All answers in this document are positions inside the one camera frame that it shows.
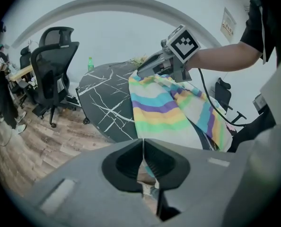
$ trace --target person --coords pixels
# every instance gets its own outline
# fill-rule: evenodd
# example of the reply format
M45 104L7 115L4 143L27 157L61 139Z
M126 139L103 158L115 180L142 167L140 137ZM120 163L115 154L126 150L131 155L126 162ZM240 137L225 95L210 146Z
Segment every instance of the person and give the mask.
M5 26L3 22L0 23L0 34L5 32ZM4 117L5 122L13 128L17 133L21 133L26 128L26 125L19 125L21 120L25 117L26 112L18 114L16 107L13 104L9 89L8 81L5 78L5 71L8 65L3 60L0 54L0 112Z
M5 62L9 61L7 55L5 55L5 53L4 53L4 45L3 44L0 44L0 56Z
M254 65L259 58L264 63L268 61L274 47L278 66L281 62L281 20L274 17L275 13L266 4L264 0L250 0L249 18L239 43L199 50L186 63L186 69L241 70ZM266 106L258 118L233 137L229 152L235 152L241 142L253 140L260 132L274 125L275 120Z

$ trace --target black office chair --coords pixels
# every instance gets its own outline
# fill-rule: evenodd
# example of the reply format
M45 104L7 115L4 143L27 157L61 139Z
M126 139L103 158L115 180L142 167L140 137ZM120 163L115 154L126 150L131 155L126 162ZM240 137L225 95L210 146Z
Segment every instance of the black office chair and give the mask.
M223 107L223 109L227 112L228 108L233 110L231 106L229 106L229 102L231 99L231 85L229 83L224 82L221 78L215 83L215 99L219 102L219 104ZM235 123L241 117L245 118L239 111L237 111L238 116L232 120L232 123Z
M71 42L73 28L52 27L47 29L40 40L39 47L31 54L31 64L37 80L34 99L39 104L32 112L43 118L51 108L49 124L52 123L54 110L58 106L72 110L76 108L67 104L69 78L66 74L70 62L79 47L79 42Z
M30 65L30 57L31 57L31 52L29 51L28 46L26 46L21 50L21 57L19 58L21 69ZM27 81L29 81L31 79L30 73L26 74L24 76L24 78ZM30 95L29 90L30 90L29 84L26 84L24 82L19 82L11 89L11 92L13 94L23 94L23 96L21 97L21 99L19 101L19 106L21 108L23 108L22 104L25 102L27 97L31 100L32 103L34 103L34 100L33 100L32 96Z

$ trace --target black marble table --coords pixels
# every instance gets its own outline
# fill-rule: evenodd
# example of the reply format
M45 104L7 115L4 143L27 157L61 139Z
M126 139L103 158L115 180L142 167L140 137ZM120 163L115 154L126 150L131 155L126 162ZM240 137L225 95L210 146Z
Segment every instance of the black marble table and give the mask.
M129 62L97 66L83 76L77 88L86 117L114 142L138 138L128 87L128 78L135 70L135 65ZM196 125L191 124L202 148L215 148L214 143Z

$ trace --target sneaker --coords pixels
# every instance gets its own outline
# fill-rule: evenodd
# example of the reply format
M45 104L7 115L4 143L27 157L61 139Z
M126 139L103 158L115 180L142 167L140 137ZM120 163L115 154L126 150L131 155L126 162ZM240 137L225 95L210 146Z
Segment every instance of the sneaker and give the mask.
M140 183L142 185L142 193L144 195L148 195L148 196L152 196L151 195L151 191L154 188L154 186L151 186L149 184L145 184L143 182L137 181L138 183Z
M26 112L24 111L21 115L16 118L16 122L19 123L26 116Z
M155 185L154 185L155 188L159 189L159 182L157 179L155 179Z
M25 124L22 124L22 125L17 125L15 131L20 134L21 132L23 132L26 128L26 125Z

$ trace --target striped towel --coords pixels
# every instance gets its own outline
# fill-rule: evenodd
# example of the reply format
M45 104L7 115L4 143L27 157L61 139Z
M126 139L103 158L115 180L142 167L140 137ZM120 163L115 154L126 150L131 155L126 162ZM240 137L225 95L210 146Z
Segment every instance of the striped towel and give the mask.
M129 77L129 91L138 137L202 148L195 142L197 125L221 151L227 151L232 136L225 121L210 105L205 93L187 82L176 83L168 75L140 78L134 72ZM212 97L216 108L224 109Z

